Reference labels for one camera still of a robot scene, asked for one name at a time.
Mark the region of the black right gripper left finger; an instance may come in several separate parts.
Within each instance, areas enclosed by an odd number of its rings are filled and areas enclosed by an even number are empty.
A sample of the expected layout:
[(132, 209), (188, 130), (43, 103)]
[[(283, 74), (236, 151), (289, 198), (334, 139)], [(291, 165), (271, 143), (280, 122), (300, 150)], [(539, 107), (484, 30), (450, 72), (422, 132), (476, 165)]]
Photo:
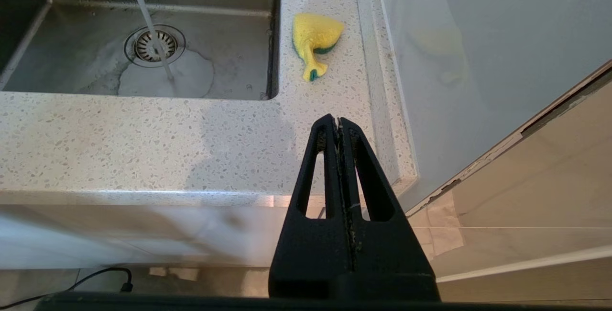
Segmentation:
[[(328, 113), (312, 125), (269, 274), (272, 298), (355, 298), (352, 202), (343, 137)], [(323, 155), (325, 219), (306, 215), (317, 156)]]

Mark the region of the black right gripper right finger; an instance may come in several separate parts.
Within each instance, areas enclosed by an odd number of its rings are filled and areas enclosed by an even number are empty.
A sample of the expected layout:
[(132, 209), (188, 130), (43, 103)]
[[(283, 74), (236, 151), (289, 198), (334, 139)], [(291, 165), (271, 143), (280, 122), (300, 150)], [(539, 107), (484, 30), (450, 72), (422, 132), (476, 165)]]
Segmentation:
[(339, 120), (350, 271), (337, 295), (357, 300), (438, 301), (433, 269), (363, 130)]

